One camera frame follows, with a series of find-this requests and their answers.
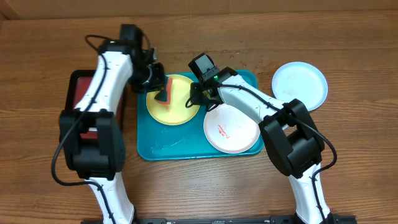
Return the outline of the orange sponge with green scourer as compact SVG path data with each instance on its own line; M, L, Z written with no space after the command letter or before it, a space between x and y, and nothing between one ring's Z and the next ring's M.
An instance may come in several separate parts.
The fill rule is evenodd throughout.
M173 78L165 77L165 85L154 97L155 101L163 105L167 111L170 111L171 91L172 91Z

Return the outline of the yellow-green plate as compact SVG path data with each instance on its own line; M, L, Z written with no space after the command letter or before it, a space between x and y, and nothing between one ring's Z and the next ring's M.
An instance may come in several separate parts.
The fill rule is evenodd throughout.
M186 123L197 114L200 108L198 105L189 108L185 106L190 97L190 85L193 80L177 74L168 75L167 78L171 81L166 89L166 99L169 101L164 103L155 99L160 91L150 92L146 96L147 110L156 121L162 124L176 126Z

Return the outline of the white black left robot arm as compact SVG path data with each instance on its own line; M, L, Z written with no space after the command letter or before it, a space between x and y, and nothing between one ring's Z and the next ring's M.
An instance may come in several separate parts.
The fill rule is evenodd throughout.
M121 25L119 38L103 37L94 47L98 65L82 99L60 113L60 143L52 159L54 181L63 186L88 185L103 212L103 223L135 223L121 171L126 147L116 112L126 85L134 93L164 90L167 77L155 49L134 24Z

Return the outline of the light blue plate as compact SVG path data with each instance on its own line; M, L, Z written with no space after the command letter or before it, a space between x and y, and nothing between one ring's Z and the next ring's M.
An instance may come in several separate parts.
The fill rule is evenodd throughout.
M328 95L328 83L322 72L305 62L289 62L275 72L271 88L281 101L300 100L309 111L319 108Z

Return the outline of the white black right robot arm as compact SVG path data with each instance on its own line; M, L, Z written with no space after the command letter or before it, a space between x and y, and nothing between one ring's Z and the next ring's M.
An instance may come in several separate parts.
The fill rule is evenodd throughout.
M297 223L334 223L325 202L321 172L335 165L334 158L322 166L322 151L336 149L321 134L305 105L298 99L288 103L266 95L248 84L232 68L219 69L207 54L189 64L198 85L185 106L205 105L207 111L230 105L251 118L259 127L267 155L275 168L289 178L296 201Z

